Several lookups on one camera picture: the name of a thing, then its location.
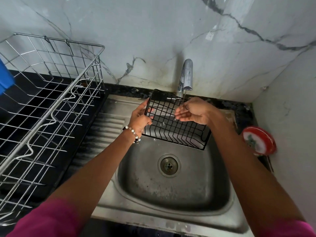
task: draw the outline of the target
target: faucet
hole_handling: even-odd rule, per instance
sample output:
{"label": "faucet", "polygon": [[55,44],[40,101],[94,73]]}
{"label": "faucet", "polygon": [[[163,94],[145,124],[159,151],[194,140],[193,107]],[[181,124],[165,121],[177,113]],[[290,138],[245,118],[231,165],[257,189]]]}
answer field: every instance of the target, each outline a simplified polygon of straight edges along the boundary
{"label": "faucet", "polygon": [[193,61],[186,59],[183,63],[181,77],[177,89],[177,96],[183,98],[183,90],[192,91],[193,82]]}

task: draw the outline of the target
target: pink shirt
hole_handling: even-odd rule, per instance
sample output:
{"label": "pink shirt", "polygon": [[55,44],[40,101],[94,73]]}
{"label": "pink shirt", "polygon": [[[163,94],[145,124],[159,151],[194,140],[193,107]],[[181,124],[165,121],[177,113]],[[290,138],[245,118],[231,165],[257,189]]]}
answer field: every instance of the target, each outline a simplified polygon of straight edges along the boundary
{"label": "pink shirt", "polygon": [[[43,202],[18,221],[7,237],[77,237],[81,226],[75,209],[63,199]],[[302,221],[280,222],[262,232],[264,237],[316,237]]]}

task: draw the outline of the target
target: blue object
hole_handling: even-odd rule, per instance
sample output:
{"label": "blue object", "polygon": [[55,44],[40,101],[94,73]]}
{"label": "blue object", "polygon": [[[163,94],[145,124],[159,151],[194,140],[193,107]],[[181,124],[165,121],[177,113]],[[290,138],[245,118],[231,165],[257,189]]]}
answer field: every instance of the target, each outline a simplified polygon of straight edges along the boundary
{"label": "blue object", "polygon": [[0,59],[0,95],[13,84],[13,76]]}

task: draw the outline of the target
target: black dish rack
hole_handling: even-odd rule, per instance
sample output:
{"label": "black dish rack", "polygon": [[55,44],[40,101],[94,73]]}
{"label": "black dish rack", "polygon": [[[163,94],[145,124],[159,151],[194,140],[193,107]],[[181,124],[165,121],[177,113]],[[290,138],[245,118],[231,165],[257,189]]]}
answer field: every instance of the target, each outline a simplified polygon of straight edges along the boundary
{"label": "black dish rack", "polygon": [[211,135],[210,129],[193,121],[175,119],[174,111],[184,103],[183,98],[155,89],[148,101],[145,115],[153,123],[146,126],[144,135],[156,139],[204,150]]}
{"label": "black dish rack", "polygon": [[3,63],[19,70],[0,95],[0,226],[14,225],[58,187],[108,96],[103,50],[25,34],[0,43]]}

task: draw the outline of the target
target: sink drain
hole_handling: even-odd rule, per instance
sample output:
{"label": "sink drain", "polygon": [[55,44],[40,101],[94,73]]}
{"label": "sink drain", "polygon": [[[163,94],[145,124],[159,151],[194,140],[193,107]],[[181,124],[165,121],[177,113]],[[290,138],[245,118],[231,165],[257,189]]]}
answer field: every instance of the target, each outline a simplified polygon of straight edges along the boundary
{"label": "sink drain", "polygon": [[172,178],[179,174],[181,164],[175,155],[165,154],[158,161],[158,169],[163,176]]}

